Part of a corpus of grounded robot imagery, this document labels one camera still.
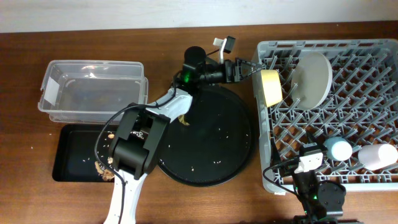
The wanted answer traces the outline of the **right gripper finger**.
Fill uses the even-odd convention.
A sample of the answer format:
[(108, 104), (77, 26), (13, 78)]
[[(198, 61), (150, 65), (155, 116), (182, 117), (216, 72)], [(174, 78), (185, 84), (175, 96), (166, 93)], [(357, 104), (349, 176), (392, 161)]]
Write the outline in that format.
[(277, 164), (280, 163), (280, 156), (279, 156), (279, 151), (278, 148), (275, 144), (274, 138), (271, 139), (271, 161), (270, 161), (270, 166), (276, 166)]
[(326, 151), (326, 147), (316, 139), (316, 137), (309, 131), (306, 131), (308, 143), (315, 143), (316, 147), (319, 148), (321, 151)]

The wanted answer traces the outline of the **yellow bowl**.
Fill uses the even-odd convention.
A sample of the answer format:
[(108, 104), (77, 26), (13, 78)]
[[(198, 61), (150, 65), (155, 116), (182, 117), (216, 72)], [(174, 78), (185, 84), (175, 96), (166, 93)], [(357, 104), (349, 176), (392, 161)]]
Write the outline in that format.
[(282, 89), (277, 70), (261, 70), (264, 104), (274, 106), (282, 101)]

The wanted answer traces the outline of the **blue cup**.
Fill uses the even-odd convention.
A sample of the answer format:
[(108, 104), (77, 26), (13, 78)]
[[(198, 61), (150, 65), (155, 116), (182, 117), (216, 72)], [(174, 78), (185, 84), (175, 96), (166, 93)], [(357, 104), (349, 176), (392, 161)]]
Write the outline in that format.
[(334, 161), (348, 160), (353, 153), (352, 146), (342, 137), (329, 138), (323, 145), (328, 149), (327, 158)]

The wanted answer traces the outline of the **pale green plate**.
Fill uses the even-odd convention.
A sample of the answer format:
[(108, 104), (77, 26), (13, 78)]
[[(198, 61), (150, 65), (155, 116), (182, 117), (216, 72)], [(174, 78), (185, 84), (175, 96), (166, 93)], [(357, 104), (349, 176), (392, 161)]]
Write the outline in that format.
[(297, 108), (311, 110), (320, 106), (330, 92), (332, 67), (321, 53), (312, 52), (299, 60), (290, 82), (293, 88), (292, 99), (299, 100)]

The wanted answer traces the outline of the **pink cup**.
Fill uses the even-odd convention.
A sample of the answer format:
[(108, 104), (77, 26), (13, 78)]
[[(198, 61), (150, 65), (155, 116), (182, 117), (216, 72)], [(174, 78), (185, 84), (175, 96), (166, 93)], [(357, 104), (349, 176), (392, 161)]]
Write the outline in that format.
[(397, 161), (397, 149), (391, 144), (363, 146), (358, 152), (359, 162), (367, 170), (378, 170)]

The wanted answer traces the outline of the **food scraps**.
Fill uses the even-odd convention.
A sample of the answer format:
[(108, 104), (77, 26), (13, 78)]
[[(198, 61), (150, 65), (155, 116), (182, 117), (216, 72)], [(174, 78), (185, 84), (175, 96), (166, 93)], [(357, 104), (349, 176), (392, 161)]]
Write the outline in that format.
[(89, 131), (83, 136), (83, 147), (88, 154), (82, 159), (83, 163), (88, 165), (90, 169), (94, 170), (93, 177), (104, 182), (111, 182), (114, 180), (114, 174), (111, 172), (111, 162), (108, 150), (112, 140), (114, 139), (115, 132), (106, 131), (101, 135), (98, 147), (96, 148), (96, 155), (94, 155), (94, 147), (99, 135), (98, 131)]

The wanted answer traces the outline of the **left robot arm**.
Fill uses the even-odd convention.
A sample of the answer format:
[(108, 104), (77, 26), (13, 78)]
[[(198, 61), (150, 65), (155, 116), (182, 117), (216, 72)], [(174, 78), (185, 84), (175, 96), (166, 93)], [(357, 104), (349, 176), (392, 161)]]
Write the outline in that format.
[(134, 223), (145, 178), (160, 167), (181, 183), (207, 187), (240, 173), (254, 150), (248, 106), (227, 85), (262, 66), (237, 58), (209, 58), (198, 46), (184, 53), (167, 93), (148, 105), (131, 103), (116, 113), (109, 146), (114, 190), (106, 223)]

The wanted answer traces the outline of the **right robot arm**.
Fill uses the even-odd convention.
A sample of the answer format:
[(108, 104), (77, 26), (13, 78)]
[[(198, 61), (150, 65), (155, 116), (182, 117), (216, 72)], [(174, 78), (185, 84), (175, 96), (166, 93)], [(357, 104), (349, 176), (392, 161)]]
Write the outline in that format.
[[(334, 181), (317, 179), (316, 170), (321, 167), (328, 149), (312, 133), (307, 132), (308, 144), (300, 147), (299, 154), (282, 161), (271, 140), (271, 163), (262, 171), (262, 176), (276, 187), (294, 194), (302, 204), (304, 215), (293, 217), (292, 223), (338, 223), (343, 215), (346, 188)], [(278, 170), (281, 177), (293, 178), (293, 189), (278, 184), (266, 176), (267, 171)]]

